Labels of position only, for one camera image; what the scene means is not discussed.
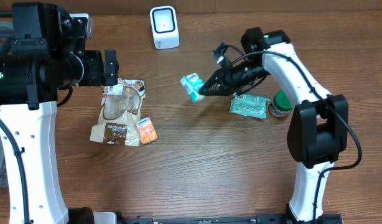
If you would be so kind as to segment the small teal packet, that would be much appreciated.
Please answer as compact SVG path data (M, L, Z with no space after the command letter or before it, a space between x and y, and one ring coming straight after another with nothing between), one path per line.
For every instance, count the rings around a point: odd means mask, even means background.
M204 82L197 73L182 77L180 83L194 103L202 101L205 98L204 95L199 93L199 89L203 87Z

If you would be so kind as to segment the teal white snack packet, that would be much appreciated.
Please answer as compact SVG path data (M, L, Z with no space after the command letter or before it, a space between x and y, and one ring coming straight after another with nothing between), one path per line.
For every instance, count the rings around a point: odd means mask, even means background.
M252 118L266 119L266 110L269 102L269 98L262 96L234 94L229 112Z

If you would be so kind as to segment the beige bread bag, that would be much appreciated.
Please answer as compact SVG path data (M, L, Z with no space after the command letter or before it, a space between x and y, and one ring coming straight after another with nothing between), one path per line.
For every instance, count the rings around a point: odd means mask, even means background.
M136 122L141 119L141 106L146 97L144 82L118 78L118 83L105 86L102 94L100 115L91 129L90 141L138 146Z

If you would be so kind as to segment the green lid jar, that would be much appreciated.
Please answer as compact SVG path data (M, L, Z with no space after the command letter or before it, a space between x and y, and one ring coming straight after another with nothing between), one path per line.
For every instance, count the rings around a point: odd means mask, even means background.
M292 105L286 94L281 90L277 92L269 104L269 112L275 117L285 117L292 110Z

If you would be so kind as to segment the orange white packet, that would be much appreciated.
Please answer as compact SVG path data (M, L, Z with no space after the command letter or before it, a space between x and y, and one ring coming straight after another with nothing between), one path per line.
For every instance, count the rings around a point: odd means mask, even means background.
M157 140L157 133L150 117L143 118L136 122L136 129L139 133L140 142L143 145Z

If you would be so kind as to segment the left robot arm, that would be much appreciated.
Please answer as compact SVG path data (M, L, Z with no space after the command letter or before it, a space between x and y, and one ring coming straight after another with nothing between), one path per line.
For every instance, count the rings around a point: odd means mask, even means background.
M58 92L113 86L114 50L87 50L93 21L42 2L12 5L11 51L0 55L0 138L11 223L119 223L116 212L68 208L55 152Z

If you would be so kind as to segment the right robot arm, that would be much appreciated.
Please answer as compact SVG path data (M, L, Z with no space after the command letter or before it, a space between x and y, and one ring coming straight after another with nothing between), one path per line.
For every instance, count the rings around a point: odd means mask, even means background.
M230 45L221 43L212 58L220 66L198 90L203 96L245 95L272 76L289 100L292 111L287 147L296 162L293 195L283 215L258 215L257 223L342 223L340 215L322 208L328 175L347 147L348 101L332 95L310 74L283 30L245 31L240 57L230 60Z

